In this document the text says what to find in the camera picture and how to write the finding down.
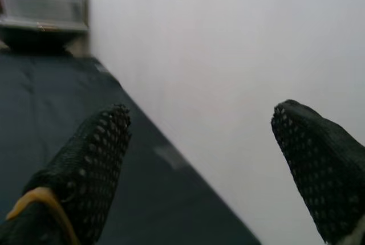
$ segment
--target plastic storage box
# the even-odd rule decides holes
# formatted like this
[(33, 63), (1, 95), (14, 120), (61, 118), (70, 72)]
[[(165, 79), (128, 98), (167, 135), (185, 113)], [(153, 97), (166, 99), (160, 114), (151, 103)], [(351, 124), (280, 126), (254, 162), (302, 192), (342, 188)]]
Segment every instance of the plastic storage box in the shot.
[(0, 0), (0, 38), (12, 48), (60, 48), (85, 34), (84, 0)]

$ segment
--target clear plastic container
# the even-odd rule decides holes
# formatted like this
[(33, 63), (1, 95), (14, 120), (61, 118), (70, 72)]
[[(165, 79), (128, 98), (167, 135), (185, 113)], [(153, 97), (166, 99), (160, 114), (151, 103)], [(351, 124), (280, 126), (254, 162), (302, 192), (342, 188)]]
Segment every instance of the clear plastic container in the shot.
[(1, 26), (87, 31), (84, 0), (1, 0), (1, 4)]

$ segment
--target dark gray mattress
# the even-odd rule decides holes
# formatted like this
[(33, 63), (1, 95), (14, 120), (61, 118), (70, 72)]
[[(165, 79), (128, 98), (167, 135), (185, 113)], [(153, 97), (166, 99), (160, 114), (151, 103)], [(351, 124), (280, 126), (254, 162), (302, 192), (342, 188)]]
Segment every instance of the dark gray mattress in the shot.
[(131, 109), (133, 134), (99, 244), (260, 244), (94, 59), (0, 54), (0, 217), (90, 114)]

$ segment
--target yellow strap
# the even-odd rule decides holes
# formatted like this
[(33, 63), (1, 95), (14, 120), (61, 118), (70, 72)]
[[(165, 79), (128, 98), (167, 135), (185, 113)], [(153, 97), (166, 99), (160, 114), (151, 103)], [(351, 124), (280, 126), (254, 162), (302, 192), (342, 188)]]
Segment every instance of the yellow strap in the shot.
[(14, 208), (6, 216), (6, 220), (15, 218), (18, 216), (30, 203), (42, 202), (48, 206), (51, 214), (59, 223), (65, 234), (67, 235), (70, 245), (80, 245), (80, 241), (75, 234), (74, 228), (68, 219), (68, 216), (64, 212), (61, 204), (58, 202), (56, 195), (51, 189), (45, 187), (38, 187), (29, 191), (22, 196), (15, 204)]

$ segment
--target white wall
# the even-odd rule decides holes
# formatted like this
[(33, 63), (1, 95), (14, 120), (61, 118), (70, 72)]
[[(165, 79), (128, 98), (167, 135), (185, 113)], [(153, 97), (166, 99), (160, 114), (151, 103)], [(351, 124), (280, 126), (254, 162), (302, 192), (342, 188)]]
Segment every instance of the white wall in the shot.
[(91, 0), (91, 48), (267, 245), (323, 244), (276, 103), (365, 134), (365, 0)]

